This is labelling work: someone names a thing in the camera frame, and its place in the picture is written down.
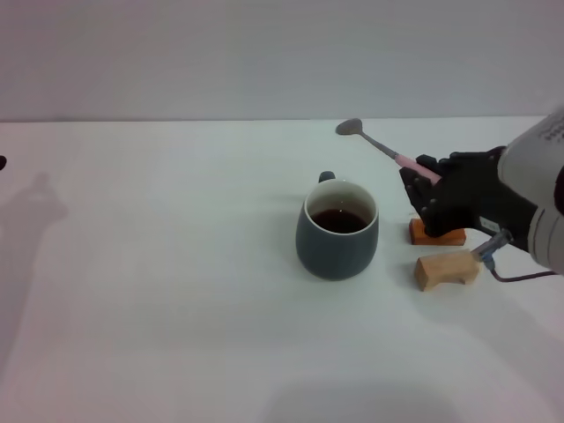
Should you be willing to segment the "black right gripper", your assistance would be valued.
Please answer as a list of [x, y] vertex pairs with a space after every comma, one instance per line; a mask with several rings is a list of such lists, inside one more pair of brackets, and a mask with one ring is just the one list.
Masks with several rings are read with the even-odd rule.
[[412, 207], [428, 235], [441, 236], [459, 228], [485, 234], [508, 230], [516, 248], [527, 251], [527, 236], [538, 207], [500, 181], [498, 164], [503, 147], [487, 152], [453, 152], [437, 159], [422, 154], [416, 162], [441, 179], [431, 181], [410, 168], [399, 174]]

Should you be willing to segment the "pink handled metal spoon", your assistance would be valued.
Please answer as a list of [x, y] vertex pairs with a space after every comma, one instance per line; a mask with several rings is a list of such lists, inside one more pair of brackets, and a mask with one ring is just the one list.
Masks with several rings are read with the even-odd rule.
[[375, 139], [367, 135], [363, 130], [363, 123], [359, 118], [348, 119], [340, 123], [336, 127], [336, 133], [340, 136], [358, 135], [364, 138], [374, 148], [394, 160], [397, 165], [399, 165], [400, 167], [410, 168], [411, 170], [420, 174], [422, 177], [426, 177], [432, 184], [436, 184], [441, 179], [441, 177], [437, 173], [421, 166], [415, 160], [399, 154], [398, 152], [390, 149], [386, 145], [376, 141]]

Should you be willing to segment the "grey ceramic coffee cup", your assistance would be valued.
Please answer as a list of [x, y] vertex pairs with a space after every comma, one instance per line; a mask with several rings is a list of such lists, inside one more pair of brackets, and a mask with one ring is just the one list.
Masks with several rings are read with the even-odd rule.
[[352, 278], [375, 256], [379, 222], [379, 206], [366, 189], [324, 171], [301, 207], [295, 233], [297, 256], [318, 278]]

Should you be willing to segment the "orange brown wooden block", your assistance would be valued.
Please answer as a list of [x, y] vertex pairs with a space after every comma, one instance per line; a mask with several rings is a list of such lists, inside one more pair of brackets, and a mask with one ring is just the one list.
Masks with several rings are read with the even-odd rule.
[[409, 235], [411, 244], [417, 246], [463, 246], [466, 242], [466, 233], [463, 229], [448, 232], [440, 237], [427, 235], [421, 219], [410, 220]]

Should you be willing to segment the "light wooden bridge block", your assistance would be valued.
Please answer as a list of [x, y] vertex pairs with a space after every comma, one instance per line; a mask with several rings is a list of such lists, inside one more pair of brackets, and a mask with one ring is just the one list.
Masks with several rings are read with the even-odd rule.
[[420, 257], [414, 277], [420, 291], [430, 291], [442, 284], [470, 285], [480, 273], [480, 262], [468, 250]]

